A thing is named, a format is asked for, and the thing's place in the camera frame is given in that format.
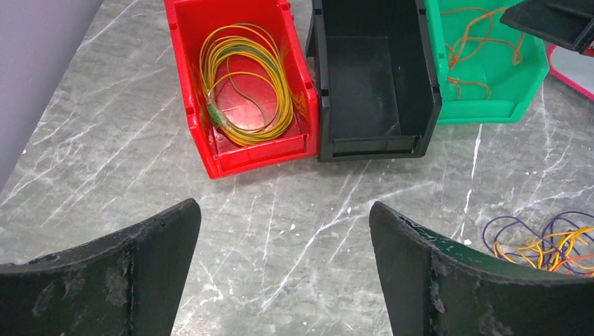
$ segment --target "green storage bin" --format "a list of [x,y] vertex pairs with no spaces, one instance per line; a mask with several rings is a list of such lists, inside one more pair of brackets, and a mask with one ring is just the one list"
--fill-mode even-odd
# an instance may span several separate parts
[[[425,0],[431,46],[441,86],[443,107],[438,123],[515,123],[523,116],[538,92],[546,74],[548,61],[541,39],[526,35],[520,52],[523,61],[512,63],[513,48],[487,42],[481,51],[467,61],[448,66],[452,46],[464,35],[467,25],[484,13],[463,11],[442,16],[442,12],[458,8],[474,7],[487,11],[510,7],[520,0]],[[503,12],[493,15],[491,39],[499,39],[517,45],[521,32],[499,22]],[[472,37],[484,37],[489,29],[489,20],[475,24],[470,30]],[[478,41],[469,41],[462,56],[468,55]],[[486,99],[484,88],[476,85],[462,85],[462,96],[457,99],[457,88],[448,82],[448,77],[465,81],[477,81],[488,85],[491,97]]]

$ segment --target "wire bundle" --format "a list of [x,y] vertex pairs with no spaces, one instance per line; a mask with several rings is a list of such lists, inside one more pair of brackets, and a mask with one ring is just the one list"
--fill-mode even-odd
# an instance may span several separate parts
[[[481,51],[481,49],[487,42],[499,43],[499,44],[504,44],[506,46],[510,46],[513,49],[512,64],[518,65],[522,62],[523,57],[522,57],[522,54],[520,53],[520,49],[522,48],[522,44],[524,42],[524,36],[525,36],[524,33],[522,33],[520,35],[520,40],[518,42],[518,45],[513,45],[512,43],[510,43],[508,41],[490,38],[491,33],[493,31],[493,24],[494,24],[493,23],[493,15],[501,13],[501,12],[505,11],[506,9],[507,8],[500,8],[500,9],[497,9],[494,11],[488,11],[484,8],[463,7],[463,8],[458,8],[455,10],[448,10],[446,12],[441,13],[443,16],[452,15],[454,13],[459,13],[462,11],[478,11],[478,12],[484,13],[483,15],[472,20],[466,26],[466,29],[464,30],[464,35],[461,38],[459,38],[454,43],[454,45],[452,45],[452,46],[450,46],[448,44],[445,45],[450,51],[450,55],[448,57],[448,63],[449,63],[450,70],[454,69],[454,67],[456,67],[456,65],[458,65],[459,63],[471,59],[474,55],[476,55],[479,51]],[[485,37],[471,37],[469,35],[470,29],[474,25],[476,25],[477,23],[479,23],[480,21],[483,21],[485,19],[489,19],[489,31],[487,32]],[[468,41],[479,41],[480,43],[478,44],[478,46],[476,47],[476,49],[473,52],[471,52],[467,56],[463,57],[462,54],[464,53],[464,49],[467,47]],[[460,100],[462,98],[462,86],[460,84],[480,86],[480,87],[484,88],[485,91],[487,92],[487,100],[489,100],[489,98],[491,98],[491,89],[485,83],[481,83],[481,82],[477,82],[477,81],[467,81],[467,80],[462,80],[462,79],[453,78],[453,77],[448,77],[448,82],[450,82],[456,86],[457,100]]]
[[[594,242],[594,239],[588,234],[589,232],[594,231],[594,227],[580,227],[574,221],[566,218],[566,215],[570,214],[594,219],[594,216],[588,213],[566,211],[559,213],[549,221],[543,227],[541,232],[536,232],[519,218],[514,216],[500,216],[493,218],[487,225],[485,225],[485,228],[483,229],[483,243],[496,258],[507,260],[511,263],[518,263],[516,260],[519,259],[539,270],[557,272],[563,267],[567,274],[592,276],[594,275],[594,267],[584,266],[579,263],[578,260],[594,258],[594,254],[582,255],[582,253],[576,249],[576,245],[578,242],[588,245],[586,239]],[[512,220],[512,222],[506,224],[499,230],[494,236],[492,243],[489,244],[485,238],[487,229],[493,223],[505,219]],[[566,222],[575,230],[556,232],[555,224],[558,222]],[[506,253],[503,251],[502,244],[498,239],[503,232],[516,225],[521,225],[526,228],[536,237],[536,239],[528,239],[525,246],[516,249],[516,253]]]
[[[264,44],[238,35],[227,35],[215,38],[220,32],[241,29],[248,34],[259,37]],[[268,75],[268,78],[257,73],[247,71],[230,71],[229,59],[232,56],[247,57],[256,61]],[[219,67],[226,62],[227,74],[216,79]],[[275,114],[266,120],[264,110],[256,101],[243,93],[233,82],[234,76],[253,76],[267,83],[277,95]],[[213,31],[202,44],[200,49],[200,80],[202,91],[207,99],[207,109],[213,125],[219,128],[231,141],[240,146],[259,144],[280,137],[293,121],[293,101],[289,84],[284,72],[280,51],[272,35],[264,28],[249,23],[238,23],[218,28]],[[256,129],[245,129],[229,120],[216,105],[216,87],[223,81],[229,80],[235,91],[256,105],[263,118],[263,125]]]

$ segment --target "white vein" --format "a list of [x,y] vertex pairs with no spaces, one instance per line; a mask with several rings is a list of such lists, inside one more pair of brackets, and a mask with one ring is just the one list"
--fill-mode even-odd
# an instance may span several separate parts
[[128,187],[126,188],[126,190],[129,190],[142,176],[144,176],[155,164],[155,162],[157,162],[158,158],[161,158],[161,155],[169,148],[171,148],[171,145],[173,144],[176,135],[171,136],[169,141],[165,144],[165,147],[163,147],[163,149],[161,149],[159,151],[159,153],[157,153],[153,159],[146,165],[144,166],[144,168],[140,169],[140,171],[138,172],[138,174],[136,175],[136,177],[134,177],[134,180],[132,180],[132,182],[130,183],[130,185],[128,185]]
[[497,131],[495,132],[495,135],[493,136],[493,138],[491,138],[491,141],[489,141],[489,148],[491,148],[491,146],[494,143],[493,140],[495,140],[495,138],[497,137],[497,135],[499,135],[499,133],[501,132],[502,129],[503,129],[503,125],[502,124],[498,124],[497,125]]
[[194,299],[194,295],[190,296],[190,298],[189,298],[189,299],[188,299],[188,300],[187,300],[187,301],[186,301],[184,304],[182,304],[182,305],[181,305],[179,308],[180,308],[180,309],[183,309],[183,308],[184,308],[185,306],[187,306],[187,305],[188,305],[188,303],[190,303],[190,301],[191,301],[191,300],[193,300],[193,299]]
[[563,191],[563,192],[559,192],[558,194],[549,196],[549,197],[545,197],[545,198],[541,198],[541,199],[536,199],[533,202],[528,202],[526,204],[523,204],[522,206],[520,206],[519,208],[517,208],[512,216],[517,216],[520,212],[522,212],[524,209],[532,207],[535,204],[539,204],[548,200],[561,200],[564,198],[569,198],[569,199],[573,199],[575,200],[578,197],[581,197],[586,191],[590,191],[590,190],[594,190],[594,185],[591,185],[589,187],[584,187],[578,191]]
[[107,89],[109,89],[109,88],[113,87],[114,85],[117,85],[117,84],[119,84],[119,83],[122,83],[122,82],[125,82],[125,81],[129,81],[129,80],[130,80],[129,78],[124,78],[124,79],[117,80],[117,81],[115,81],[115,82],[113,82],[113,83],[111,83],[111,84],[108,84],[108,85],[106,85],[106,86],[104,86],[104,87],[101,87],[100,89],[97,89],[97,90],[95,90],[95,91],[93,91],[93,92],[91,92],[91,93],[87,94],[87,95],[85,96],[85,99],[87,99],[88,97],[91,97],[91,96],[93,96],[93,95],[96,95],[96,94],[97,94],[97,93],[99,93],[99,92],[105,91],[105,90],[107,90]]
[[[101,107],[99,110],[97,110],[97,112],[95,112],[95,114],[93,115],[93,117],[91,117],[91,120],[95,119],[101,112],[105,111],[105,109],[107,109],[107,107],[109,107],[111,105],[111,103],[113,103],[113,101],[115,101],[122,94],[122,92],[124,91],[124,89],[127,88],[131,83],[133,83],[135,81],[138,81],[138,80],[141,80],[143,78],[146,78],[146,77],[149,77],[149,76],[158,74],[158,73],[160,73],[161,71],[163,71],[165,69],[166,68],[161,68],[159,70],[155,70],[155,71],[152,71],[150,73],[147,73],[147,74],[145,74],[143,76],[138,77],[138,75],[141,72],[141,70],[140,70],[134,76],[132,76],[131,78],[126,78],[126,79],[122,80],[122,81],[128,81],[128,83],[126,83],[126,85],[124,85],[124,87],[121,90],[119,90],[118,93],[114,94],[113,97],[110,98],[110,100],[105,105],[103,105],[103,107]],[[174,100],[175,100],[175,96],[171,99],[171,101],[167,105],[171,104],[171,102],[173,102]]]
[[157,60],[155,61],[155,63],[159,62],[159,60],[161,59],[161,57],[163,57],[163,55],[165,55],[165,53],[169,49],[171,49],[171,45],[168,45],[168,47],[161,53],[161,55],[159,55],[159,57],[157,57]]
[[103,206],[101,207],[101,211],[105,210],[105,208],[107,208],[111,203],[113,203],[113,201],[116,200],[116,198],[118,198],[117,196],[115,196],[114,198],[111,199],[111,201],[103,204]]
[[112,21],[110,21],[110,23],[108,23],[105,27],[103,27],[103,29],[101,29],[98,33],[96,33],[93,37],[89,38],[87,41],[82,42],[81,43],[81,46],[78,47],[78,49],[80,50],[81,48],[83,48],[87,44],[92,43],[97,37],[101,36],[101,34],[103,34],[105,31],[107,31],[109,29],[109,27],[111,27],[114,23],[116,23],[116,21],[120,18],[120,16],[122,16],[124,13],[126,13],[126,11],[128,9],[130,9],[130,7],[132,7],[137,2],[138,2],[138,0],[132,1],[132,3],[130,3],[130,5],[128,5],[126,8],[124,8],[124,10],[122,10],[118,14],[118,16],[116,16],[115,19],[113,19]]
[[231,191],[231,196],[235,195],[235,188],[237,187],[237,175],[233,177],[233,190]]
[[359,175],[359,178],[357,179],[357,182],[354,184],[353,188],[349,192],[349,195],[347,196],[347,198],[343,202],[343,205],[341,206],[341,208],[338,211],[338,213],[336,214],[336,216],[332,219],[332,221],[330,223],[328,223],[328,224],[325,224],[325,225],[320,226],[318,228],[318,230],[314,233],[314,235],[311,236],[310,240],[308,240],[308,242],[305,244],[305,246],[303,247],[303,250],[301,251],[301,253],[299,253],[299,256],[297,257],[297,260],[295,260],[295,262],[293,263],[293,266],[291,267],[291,269],[289,270],[289,272],[284,276],[283,280],[278,284],[277,290],[275,290],[275,292],[272,294],[272,296],[270,296],[262,304],[262,306],[261,306],[261,312],[265,311],[266,308],[268,308],[270,306],[270,303],[272,303],[272,301],[277,298],[277,296],[279,295],[280,291],[282,291],[282,289],[286,285],[287,281],[289,280],[289,277],[291,276],[291,274],[293,274],[293,272],[295,271],[295,269],[297,268],[297,266],[299,266],[299,263],[301,263],[301,260],[305,256],[305,253],[308,251],[309,247],[313,244],[314,240],[318,237],[318,235],[320,233],[322,233],[323,231],[325,231],[325,230],[327,230],[329,228],[332,228],[334,225],[337,224],[338,217],[340,215],[342,215],[343,212],[346,210],[347,205],[349,204],[349,201],[351,200],[351,196],[352,196],[353,192],[357,189],[357,187],[361,183],[361,180],[363,179],[363,175],[365,174],[365,171],[369,167],[369,164],[370,163],[371,163],[371,161],[368,161],[367,164],[366,164],[366,166],[361,171],[361,174]]
[[53,136],[54,136],[54,134],[56,134],[56,133],[57,133],[57,131],[59,131],[59,130],[60,130],[60,128],[62,128],[62,126],[66,125],[66,123],[70,121],[70,118],[72,118],[72,116],[73,116],[73,115],[76,113],[76,107],[77,107],[77,106],[75,106],[75,107],[72,109],[72,112],[70,113],[70,115],[68,116],[68,118],[66,118],[66,120],[64,120],[64,121],[63,121],[61,124],[59,124],[59,125],[58,125],[58,127],[56,127],[56,128],[54,129],[54,131],[53,131],[53,132],[51,132],[49,135],[46,135],[46,136],[44,136],[44,137],[43,137],[43,138],[41,138],[40,140],[38,140],[38,141],[35,141],[34,143],[32,143],[32,144],[31,144],[31,146],[36,146],[36,145],[39,145],[40,143],[44,142],[45,140],[47,140],[47,139],[49,139],[49,138],[53,137]]
[[434,181],[430,181],[430,182],[425,182],[425,183],[413,185],[412,187],[408,187],[408,188],[404,188],[404,189],[399,189],[397,191],[389,192],[387,194],[378,196],[377,198],[374,198],[374,199],[369,200],[368,203],[385,200],[385,199],[390,198],[392,196],[400,195],[401,193],[406,193],[406,192],[417,190],[417,189],[423,189],[423,188],[428,187],[428,186],[438,186],[438,184],[435,183]]
[[47,173],[51,172],[54,168],[56,168],[60,163],[62,163],[62,161],[64,161],[65,159],[60,160],[56,165],[52,164],[50,165],[50,167],[43,171],[41,174],[35,176],[34,178],[32,178],[31,180],[29,180],[26,183],[23,183],[21,186],[16,185],[12,190],[11,193],[8,194],[8,196],[6,197],[6,199],[2,202],[2,204],[0,204],[0,207],[3,206],[5,203],[7,203],[8,201],[10,201],[14,196],[16,196],[21,190],[23,190],[25,187],[27,187],[29,184],[41,179],[43,176],[45,176]]
[[464,220],[462,220],[462,224],[456,228],[456,231],[450,237],[451,239],[454,238],[458,230],[460,231],[460,235],[458,237],[458,242],[462,241],[464,236],[464,227],[466,226],[466,219],[468,216],[468,206],[470,204],[470,195],[472,195],[472,187],[474,182],[474,173],[476,171],[476,161],[478,159],[478,149],[481,147],[481,135],[483,133],[483,124],[478,126],[478,134],[476,135],[476,140],[474,141],[474,156],[472,159],[472,172],[470,173],[470,189],[468,189],[468,193],[466,194],[466,204],[464,205]]
[[354,170],[349,171],[349,174],[347,175],[347,177],[345,177],[345,180],[343,181],[343,185],[340,187],[340,190],[338,191],[338,196],[341,196],[343,194],[343,191],[345,190],[346,186],[347,186],[347,182],[350,181],[352,175],[354,173]]
[[540,187],[542,185],[542,181],[546,178],[546,175],[550,172],[554,172],[554,171],[557,171],[562,168],[562,167],[559,167],[559,165],[561,165],[561,163],[563,163],[563,159],[565,159],[565,154],[567,154],[567,150],[569,150],[569,147],[572,145],[573,138],[574,138],[573,136],[571,136],[569,138],[567,147],[565,147],[565,150],[563,151],[563,154],[561,154],[561,157],[559,157],[559,160],[555,161],[555,163],[553,163],[549,168],[545,169],[542,172],[542,176],[537,184],[537,187],[534,189],[534,192],[532,193],[532,196],[530,197],[530,202],[532,202],[534,200],[534,197],[536,196],[537,191],[540,189]]
[[349,323],[344,322],[343,320],[341,320],[344,324],[347,325],[347,327],[349,327],[350,330],[354,331],[354,329],[352,328],[352,326],[349,325]]
[[134,15],[132,15],[132,17],[131,17],[131,18],[135,18],[135,17],[137,17],[137,16],[142,16],[142,15],[151,15],[151,14],[160,14],[160,13],[165,13],[165,11],[164,11],[164,10],[157,10],[157,11],[155,11],[155,12],[145,12],[145,13],[138,13],[138,14],[134,14]]
[[347,238],[351,234],[351,231],[354,228],[355,223],[357,222],[357,220],[359,218],[362,218],[362,217],[363,216],[355,216],[355,217],[353,217],[351,227],[349,227],[349,230],[347,231],[347,234],[345,234],[345,238],[340,242],[340,244],[338,245],[338,247],[336,248],[336,250],[334,251],[334,253],[330,257],[330,260],[328,260],[328,264],[329,263],[332,263],[332,260],[334,260],[334,257],[336,257],[336,254],[338,254],[338,252],[340,251],[340,248],[343,247],[344,243],[347,241]]
[[547,117],[547,113],[546,113],[546,103],[545,103],[545,99],[544,99],[544,85],[545,83],[542,83],[542,87],[541,87],[541,91],[540,91],[540,97],[542,100],[542,106],[539,109],[541,114],[542,114],[542,120],[544,123],[544,136],[546,137],[544,146],[546,147],[546,156],[544,157],[543,161],[547,161],[548,157],[551,156],[551,152],[553,151],[553,147],[552,147],[552,135],[548,133],[548,129],[549,129],[549,125],[548,125],[548,117]]
[[[251,228],[251,215],[252,212],[254,211],[254,204],[256,203],[256,200],[259,198],[258,195],[254,196],[254,200],[251,201],[251,208],[249,209],[249,215],[247,218],[247,228],[245,229],[245,235],[243,236],[242,240],[239,242],[239,245],[242,245],[243,242],[245,242],[245,238],[247,237],[248,233],[249,233],[249,229]],[[231,253],[235,251],[235,244],[233,244],[233,247],[231,248],[231,250],[229,250],[229,252],[227,252],[227,255],[225,255],[225,258],[223,259],[223,261],[221,262],[221,264],[217,267],[217,269],[214,271],[214,273],[212,274],[212,277],[214,278],[216,276],[217,273],[219,273],[219,270],[221,269],[221,267],[223,267],[223,265],[225,265],[225,263],[227,262],[227,259],[229,259],[229,256],[231,255]]]
[[277,202],[277,190],[280,181],[280,176],[277,178],[277,182],[275,184],[275,191],[274,191],[274,198],[272,199],[272,206],[270,207],[270,219],[268,220],[268,233],[266,234],[266,243],[264,245],[264,255],[262,256],[262,262],[266,264],[266,256],[268,254],[268,242],[270,241],[270,227],[272,226],[272,219],[275,215],[275,204]]
[[97,124],[93,124],[89,127],[87,127],[87,129],[85,129],[84,131],[78,133],[77,135],[73,135],[71,137],[69,137],[68,139],[64,140],[62,143],[66,143],[66,142],[72,142],[75,140],[80,139],[83,135],[87,134],[90,130],[92,130],[93,128],[95,128],[95,126],[97,126]]
[[[144,125],[142,125],[142,127],[140,127],[140,129],[138,129],[133,135],[132,137],[130,137],[111,157],[109,157],[109,159],[107,159],[102,165],[101,167],[99,167],[99,169],[93,173],[89,178],[87,178],[72,194],[70,194],[70,196],[68,196],[68,198],[66,198],[65,201],[63,201],[63,203],[56,209],[54,209],[54,211],[52,211],[52,213],[48,216],[48,218],[41,224],[41,227],[45,226],[45,224],[47,224],[48,221],[52,220],[57,214],[58,212],[60,212],[62,210],[62,207],[66,204],[68,204],[75,196],[80,196],[78,194],[79,191],[81,191],[81,189],[85,186],[87,186],[87,184],[89,184],[89,182],[94,181],[97,178],[97,175],[99,175],[99,173],[107,166],[111,163],[111,161],[113,161],[114,158],[116,158],[116,156],[118,156],[123,150],[124,148],[128,147],[128,145],[130,145],[130,143],[132,141],[134,141],[143,131],[145,128],[147,128],[152,122],[153,120],[155,120],[162,111],[165,110],[165,107],[167,107],[167,105],[171,104],[173,100],[171,100],[169,103],[167,103],[159,112],[155,113],[153,115],[153,117],[151,117],[151,119],[149,119],[147,122],[144,123]],[[88,193],[90,190],[92,190],[94,188],[91,187],[91,189],[85,191],[83,193],[83,195],[86,195],[86,193]],[[80,200],[80,198],[78,198],[70,207],[72,208],[72,206],[74,204],[76,204],[78,201]]]
[[209,302],[209,301],[216,302],[216,301],[220,301],[220,300],[224,299],[223,293],[214,284],[214,278],[213,278],[212,274],[210,274],[210,272],[208,272],[208,269],[202,262],[200,262],[200,266],[206,272],[206,274],[208,275],[208,279],[209,279],[209,283],[206,283],[202,287],[202,291],[214,291],[217,293],[217,296],[211,297],[210,299],[202,300],[202,301],[200,301],[199,305],[202,306],[203,304],[205,304],[206,302]]
[[186,315],[184,320],[181,322],[181,328],[179,329],[178,333],[181,333],[182,331],[184,331],[184,329],[186,329],[186,327],[190,323],[190,319],[192,318],[192,316],[194,316],[194,313],[196,313],[196,309],[194,309],[188,315]]
[[54,103],[53,103],[53,104],[51,104],[50,106],[46,107],[46,111],[49,111],[49,110],[51,110],[51,109],[52,109],[54,106],[56,106],[56,104],[57,104],[57,103],[59,103],[59,102],[60,102],[60,100],[61,100],[61,99],[62,99],[62,98],[58,98],[58,99],[56,99],[56,101],[54,101]]
[[444,206],[443,206],[443,201],[445,200],[445,196],[446,196],[446,169],[448,168],[448,166],[446,165],[443,168],[443,173],[441,174],[441,209],[443,210]]

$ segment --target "orange wire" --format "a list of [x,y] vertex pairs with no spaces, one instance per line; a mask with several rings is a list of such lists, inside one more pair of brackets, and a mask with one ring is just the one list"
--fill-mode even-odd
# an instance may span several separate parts
[[[490,12],[484,8],[463,7],[463,8],[458,8],[458,9],[454,9],[454,10],[444,11],[441,13],[442,15],[449,15],[449,14],[458,13],[458,12],[462,12],[462,11],[479,11],[479,12],[485,13],[485,14],[475,18],[474,20],[472,20],[466,26],[466,29],[464,30],[464,35],[461,38],[459,38],[456,41],[456,43],[454,43],[453,47],[449,46],[448,44],[445,45],[450,51],[450,56],[448,57],[448,63],[449,63],[450,70],[452,70],[459,63],[464,62],[464,61],[470,59],[471,57],[473,57],[474,55],[476,55],[482,49],[482,47],[485,45],[485,43],[487,43],[487,42],[501,43],[501,44],[505,44],[505,45],[511,47],[513,49],[513,58],[512,58],[513,65],[518,65],[523,61],[523,56],[520,52],[520,49],[522,48],[522,44],[524,41],[524,36],[525,36],[524,33],[522,33],[520,35],[520,40],[518,42],[518,45],[514,45],[508,41],[490,38],[490,35],[493,30],[493,15],[500,13],[502,11],[505,11],[506,9],[507,8],[499,8],[499,9],[496,9],[496,10],[493,10]],[[484,19],[487,19],[487,18],[489,19],[489,30],[488,30],[486,36],[482,37],[482,38],[469,36],[470,29],[472,28],[472,26],[474,26],[476,23],[478,23]],[[465,57],[462,57],[462,53],[464,52],[464,49],[466,48],[468,41],[480,41],[480,43],[478,44],[478,46],[475,48],[475,50],[473,52],[471,52],[469,55],[467,55]],[[476,82],[476,81],[465,81],[465,80],[461,80],[458,78],[451,78],[451,77],[448,77],[448,81],[453,83],[456,86],[457,100],[460,100],[462,98],[462,87],[460,86],[460,83],[467,84],[467,85],[481,86],[482,88],[484,88],[487,91],[487,100],[489,100],[489,98],[491,98],[491,89],[486,84]]]
[[575,261],[575,260],[588,259],[588,258],[594,258],[594,254],[580,255],[579,257],[573,257],[573,258],[565,259],[565,260],[559,262],[557,264],[557,266],[555,266],[555,268],[553,268],[553,271],[552,272],[556,272],[557,269],[559,268],[559,266],[561,266],[561,265],[563,265],[565,263],[570,263],[570,262]]

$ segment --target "black storage bin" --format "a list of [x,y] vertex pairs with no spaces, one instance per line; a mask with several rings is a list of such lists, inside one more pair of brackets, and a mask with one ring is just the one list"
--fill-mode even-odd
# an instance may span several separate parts
[[501,22],[562,48],[594,48],[594,1],[527,0],[508,8]]
[[417,158],[441,110],[423,0],[313,0],[320,162]]

